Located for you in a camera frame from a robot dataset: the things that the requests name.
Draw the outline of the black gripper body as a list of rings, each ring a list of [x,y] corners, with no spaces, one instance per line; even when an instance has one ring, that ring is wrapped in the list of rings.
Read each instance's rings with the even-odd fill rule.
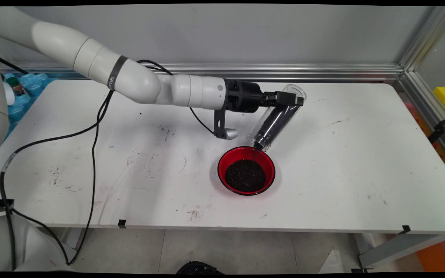
[[[256,83],[231,79],[225,79],[224,82],[227,111],[254,113],[265,99],[264,93]]]

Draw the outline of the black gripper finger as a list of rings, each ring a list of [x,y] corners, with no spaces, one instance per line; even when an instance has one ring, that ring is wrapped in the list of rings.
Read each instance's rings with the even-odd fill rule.
[[[303,106],[304,97],[299,97],[294,93],[275,91],[264,92],[264,106],[274,107],[279,105],[284,106]]]

